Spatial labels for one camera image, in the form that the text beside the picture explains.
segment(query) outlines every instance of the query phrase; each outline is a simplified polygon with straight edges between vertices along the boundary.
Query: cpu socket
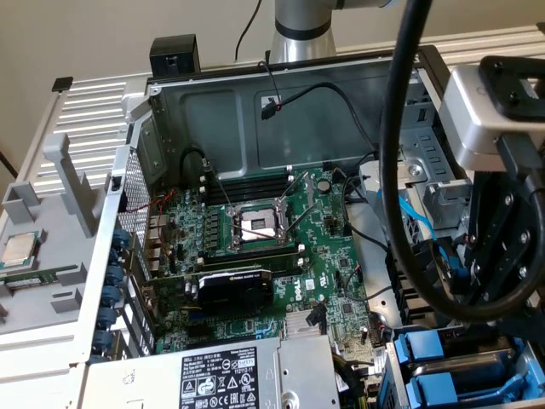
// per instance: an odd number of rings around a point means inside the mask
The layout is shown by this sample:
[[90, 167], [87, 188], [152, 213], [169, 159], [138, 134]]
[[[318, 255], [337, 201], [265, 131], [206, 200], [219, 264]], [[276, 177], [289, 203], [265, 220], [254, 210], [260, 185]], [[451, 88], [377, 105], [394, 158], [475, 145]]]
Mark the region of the cpu socket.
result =
[[248, 243], [277, 237], [278, 218], [274, 209], [248, 210], [240, 213], [241, 240]]
[[288, 228], [286, 211], [285, 201], [277, 200], [235, 208], [229, 250], [239, 251], [243, 245], [257, 242], [264, 242], [265, 247], [284, 245]]

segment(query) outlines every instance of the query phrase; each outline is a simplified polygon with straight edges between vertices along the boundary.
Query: capacitor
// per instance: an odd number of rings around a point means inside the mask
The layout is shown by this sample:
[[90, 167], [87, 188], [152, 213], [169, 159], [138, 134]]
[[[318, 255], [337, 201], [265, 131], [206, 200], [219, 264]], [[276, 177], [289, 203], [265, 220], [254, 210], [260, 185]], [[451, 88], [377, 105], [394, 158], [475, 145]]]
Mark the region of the capacitor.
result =
[[191, 296], [191, 281], [186, 281], [184, 292], [186, 293], [187, 296]]
[[364, 325], [360, 328], [361, 330], [361, 343], [365, 343], [367, 336], [369, 335], [369, 329]]

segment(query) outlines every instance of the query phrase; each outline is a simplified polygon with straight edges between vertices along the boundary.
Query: red wire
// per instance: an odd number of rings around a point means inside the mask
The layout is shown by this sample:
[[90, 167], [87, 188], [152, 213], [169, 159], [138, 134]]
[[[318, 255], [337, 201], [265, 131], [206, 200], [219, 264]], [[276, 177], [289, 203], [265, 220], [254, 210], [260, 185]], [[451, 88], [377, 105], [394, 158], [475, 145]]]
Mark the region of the red wire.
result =
[[169, 194], [167, 194], [164, 198], [162, 199], [158, 199], [158, 200], [152, 200], [150, 203], [148, 204], [144, 204], [140, 207], [137, 207], [136, 209], [131, 209], [131, 210], [126, 210], [127, 213], [135, 213], [136, 211], [138, 210], [142, 210], [142, 209], [145, 209], [146, 207], [150, 207], [152, 205], [163, 205], [166, 203], [167, 200], [169, 199], [172, 199], [172, 197], [174, 196], [174, 189], [172, 189]]

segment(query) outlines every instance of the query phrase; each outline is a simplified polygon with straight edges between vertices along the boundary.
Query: white wall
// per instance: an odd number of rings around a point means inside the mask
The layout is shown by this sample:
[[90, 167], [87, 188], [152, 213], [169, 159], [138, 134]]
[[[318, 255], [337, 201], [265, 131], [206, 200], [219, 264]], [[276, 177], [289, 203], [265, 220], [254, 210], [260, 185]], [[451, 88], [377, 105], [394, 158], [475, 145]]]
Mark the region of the white wall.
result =
[[[256, 0], [0, 1], [0, 149], [18, 169], [55, 78], [99, 78], [149, 71], [155, 37], [197, 34], [205, 65], [233, 59]], [[403, 3], [388, 9], [336, 12], [337, 46], [395, 39]], [[273, 36], [273, 0], [241, 47], [258, 58]], [[543, 0], [436, 0], [425, 35], [527, 26], [545, 20]], [[8, 180], [0, 169], [0, 192]]]

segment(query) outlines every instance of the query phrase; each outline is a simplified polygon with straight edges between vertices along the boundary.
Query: mesh panel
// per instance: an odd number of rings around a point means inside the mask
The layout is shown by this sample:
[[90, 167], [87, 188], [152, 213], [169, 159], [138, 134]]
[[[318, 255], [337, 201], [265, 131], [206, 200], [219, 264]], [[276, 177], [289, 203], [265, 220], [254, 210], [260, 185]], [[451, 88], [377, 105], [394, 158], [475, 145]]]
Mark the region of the mesh panel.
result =
[[393, 398], [393, 388], [387, 391], [386, 402], [384, 403], [384, 409], [395, 409], [395, 399]]
[[[125, 194], [127, 195], [127, 209], [138, 209], [150, 203], [150, 194], [147, 191], [144, 174], [138, 160], [136, 151], [131, 151], [127, 163], [127, 175], [125, 182]], [[145, 207], [135, 212], [119, 214], [121, 227], [131, 233], [136, 233], [140, 244], [143, 245], [146, 239], [146, 223], [150, 209]]]

